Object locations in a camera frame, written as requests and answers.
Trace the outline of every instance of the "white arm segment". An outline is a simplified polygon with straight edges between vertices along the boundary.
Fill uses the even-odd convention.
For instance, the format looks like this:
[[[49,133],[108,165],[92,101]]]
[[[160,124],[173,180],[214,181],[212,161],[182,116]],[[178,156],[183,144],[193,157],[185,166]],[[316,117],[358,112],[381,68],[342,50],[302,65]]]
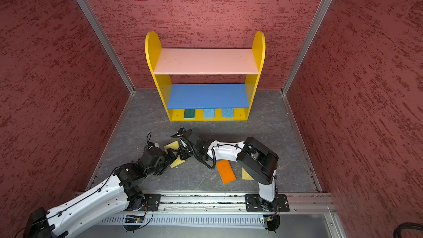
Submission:
[[[244,141],[240,142],[221,142],[221,141],[214,141],[210,144],[209,150],[207,151],[207,155],[210,158],[213,158],[212,150],[216,155],[217,160],[229,160],[236,162],[236,157],[241,152],[242,148],[244,147]],[[272,202],[275,199],[275,181],[272,180],[272,184],[264,185],[258,183],[259,194],[262,199],[265,199],[269,202]]]
[[[128,196],[124,192],[124,187],[119,186],[120,182],[117,176],[112,175],[107,183],[106,180],[104,180],[71,201],[50,209],[49,213],[46,215],[47,218],[52,217],[57,212],[91,195],[78,204],[68,208],[61,216],[54,216],[48,219],[49,225],[55,225],[55,229],[52,232],[59,236],[67,230],[69,234],[66,238],[72,238],[95,225],[105,217],[125,210],[129,205],[129,201],[126,200]],[[98,188],[104,184],[106,185],[98,192]]]

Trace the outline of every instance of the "black mounting plate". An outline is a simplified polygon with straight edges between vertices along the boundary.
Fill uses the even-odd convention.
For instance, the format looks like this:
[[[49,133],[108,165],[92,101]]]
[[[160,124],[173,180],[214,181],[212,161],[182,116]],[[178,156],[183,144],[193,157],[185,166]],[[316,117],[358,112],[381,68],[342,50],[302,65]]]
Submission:
[[[279,211],[289,211],[289,204],[286,195],[278,194],[276,195],[275,199],[273,200],[272,204],[276,207],[279,205]],[[263,211],[261,205],[261,198],[259,194],[246,194],[245,195],[245,206],[247,211]]]
[[[144,193],[145,201],[148,206],[153,210],[157,211],[160,205],[161,194],[146,194]]]

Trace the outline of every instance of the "toy shelf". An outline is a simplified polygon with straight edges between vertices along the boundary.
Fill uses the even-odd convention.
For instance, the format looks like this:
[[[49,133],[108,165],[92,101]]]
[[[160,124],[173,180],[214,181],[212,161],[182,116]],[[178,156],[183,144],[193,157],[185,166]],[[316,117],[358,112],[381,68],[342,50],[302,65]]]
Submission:
[[[256,33],[251,49],[162,49],[155,32],[145,38],[148,67],[170,121],[247,120],[265,50],[263,32]],[[172,85],[170,75],[182,74],[247,76],[245,84]]]

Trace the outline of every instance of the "blue sponge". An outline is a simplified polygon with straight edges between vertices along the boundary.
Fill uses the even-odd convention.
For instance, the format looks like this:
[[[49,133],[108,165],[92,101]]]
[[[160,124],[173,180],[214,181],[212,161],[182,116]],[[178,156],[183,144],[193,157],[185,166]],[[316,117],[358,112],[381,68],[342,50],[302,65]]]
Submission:
[[[234,109],[233,108],[222,108],[222,118],[233,119]]]
[[[214,119],[214,108],[205,108],[203,118],[204,119]]]

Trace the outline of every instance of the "red wall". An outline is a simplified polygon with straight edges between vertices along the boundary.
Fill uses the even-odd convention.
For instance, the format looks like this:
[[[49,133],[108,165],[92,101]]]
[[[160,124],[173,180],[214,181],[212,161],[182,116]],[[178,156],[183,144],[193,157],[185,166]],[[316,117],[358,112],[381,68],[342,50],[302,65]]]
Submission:
[[[0,0],[0,20],[0,237],[13,237],[85,190],[129,92],[75,0]]]
[[[135,87],[155,87],[144,42],[156,31],[165,48],[251,48],[266,37],[259,87],[282,88],[320,0],[88,0]],[[174,83],[244,82],[245,77],[173,77]]]
[[[423,0],[333,0],[288,91],[349,238],[423,223],[422,40]]]

